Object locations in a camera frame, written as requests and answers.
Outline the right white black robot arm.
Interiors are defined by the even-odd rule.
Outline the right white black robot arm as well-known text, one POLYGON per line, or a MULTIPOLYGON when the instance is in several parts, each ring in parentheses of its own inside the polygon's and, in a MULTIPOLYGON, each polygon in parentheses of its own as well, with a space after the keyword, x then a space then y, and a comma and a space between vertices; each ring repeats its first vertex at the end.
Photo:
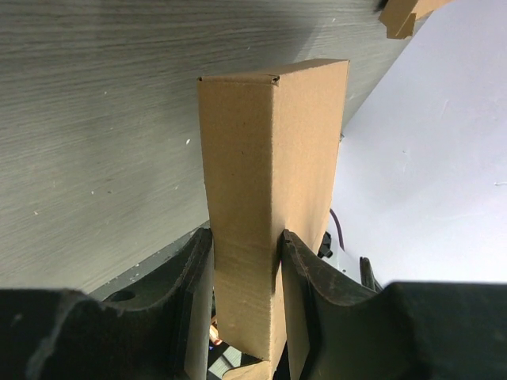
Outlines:
POLYGON ((383 289, 374 276, 371 261, 367 257, 350 256, 341 248, 338 239, 334 239, 328 231, 324 233, 318 257, 375 293, 383 289))

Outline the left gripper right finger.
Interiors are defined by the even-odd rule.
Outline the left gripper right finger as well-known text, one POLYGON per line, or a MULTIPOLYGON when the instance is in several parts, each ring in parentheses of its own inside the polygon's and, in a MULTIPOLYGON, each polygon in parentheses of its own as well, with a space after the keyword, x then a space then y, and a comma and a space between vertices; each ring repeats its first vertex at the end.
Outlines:
POLYGON ((293 379, 503 379, 506 288, 391 283, 380 292, 279 242, 293 379))

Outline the brown cardboard box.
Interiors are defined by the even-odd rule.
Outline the brown cardboard box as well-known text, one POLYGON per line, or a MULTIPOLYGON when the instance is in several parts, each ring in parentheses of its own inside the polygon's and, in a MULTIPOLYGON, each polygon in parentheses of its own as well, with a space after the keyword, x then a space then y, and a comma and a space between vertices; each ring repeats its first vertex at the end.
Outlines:
POLYGON ((387 38, 404 40, 414 34, 418 20, 452 0, 390 0, 380 11, 379 21, 386 27, 387 38))
POLYGON ((348 76, 345 59, 312 59, 197 81, 219 337, 256 359, 228 379, 270 379, 280 361, 277 243, 284 230, 322 243, 348 76))

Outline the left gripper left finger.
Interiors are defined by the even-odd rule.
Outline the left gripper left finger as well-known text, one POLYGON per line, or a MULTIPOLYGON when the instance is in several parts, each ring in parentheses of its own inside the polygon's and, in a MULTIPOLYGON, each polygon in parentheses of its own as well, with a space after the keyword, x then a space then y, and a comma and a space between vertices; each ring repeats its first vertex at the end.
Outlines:
POLYGON ((114 308, 71 289, 3 289, 4 379, 122 379, 105 335, 114 308))

